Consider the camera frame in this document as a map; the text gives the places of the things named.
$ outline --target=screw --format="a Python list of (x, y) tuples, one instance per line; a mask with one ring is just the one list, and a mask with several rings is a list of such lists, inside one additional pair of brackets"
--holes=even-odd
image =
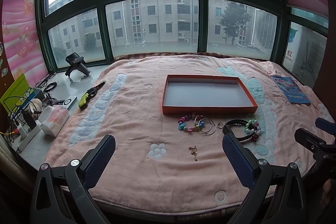
[(260, 165), (266, 165), (267, 164), (267, 160), (265, 160), (265, 159), (260, 159), (258, 162), (259, 162)]
[(296, 168), (297, 168), (297, 165), (296, 165), (296, 163), (294, 163), (294, 162), (291, 162), (291, 163), (289, 164), (289, 166), (290, 166), (291, 168), (293, 168), (293, 169), (296, 169)]
[(40, 167), (42, 170), (46, 170), (48, 168), (48, 165), (47, 164), (42, 164), (41, 167)]
[(72, 160), (70, 164), (72, 166), (77, 166), (79, 164), (79, 160)]

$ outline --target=plaid fabric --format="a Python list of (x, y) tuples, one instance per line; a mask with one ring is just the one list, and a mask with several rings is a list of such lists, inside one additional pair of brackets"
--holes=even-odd
[(233, 56), (218, 54), (215, 52), (146, 52), (146, 53), (137, 53), (137, 54), (126, 54), (119, 55), (114, 58), (114, 61), (124, 60), (124, 59), (142, 59), (150, 56), (173, 56), (173, 55), (185, 55), (185, 54), (194, 54), (194, 55), (204, 55), (204, 56), (213, 56), (217, 58), (231, 58)]

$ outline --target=open box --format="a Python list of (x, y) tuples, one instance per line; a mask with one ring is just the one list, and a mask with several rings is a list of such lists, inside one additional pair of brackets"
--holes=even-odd
[(258, 105), (238, 77), (167, 75), (163, 114), (254, 113)]

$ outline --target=white table surface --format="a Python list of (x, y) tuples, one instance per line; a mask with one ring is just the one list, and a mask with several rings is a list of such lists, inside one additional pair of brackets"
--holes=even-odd
[[(100, 73), (107, 67), (108, 65), (91, 67), (89, 68), (91, 73), (87, 77), (78, 70), (74, 70), (71, 73), (70, 79), (65, 75), (65, 72), (60, 72), (48, 81), (48, 83), (57, 82), (57, 87), (50, 92), (50, 95), (58, 100), (65, 100), (69, 96), (77, 96), (77, 101), (69, 110), (70, 115), (72, 115), (75, 109), (78, 108), (78, 100), (93, 86), (93, 83), (97, 80)], [(23, 152), (19, 152), (18, 154), (30, 166), (39, 170), (41, 164), (44, 163), (44, 159), (54, 139), (54, 137), (46, 135), (40, 130), (28, 143)], [(20, 143), (21, 137), (17, 135), (14, 143), (12, 143), (14, 151), (16, 151)]]

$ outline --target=book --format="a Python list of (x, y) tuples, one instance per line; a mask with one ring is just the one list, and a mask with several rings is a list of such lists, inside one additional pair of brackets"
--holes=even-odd
[(310, 101), (307, 96), (300, 90), (298, 85), (291, 77), (282, 77), (271, 75), (275, 83), (287, 97), (291, 104), (305, 104), (310, 105)]

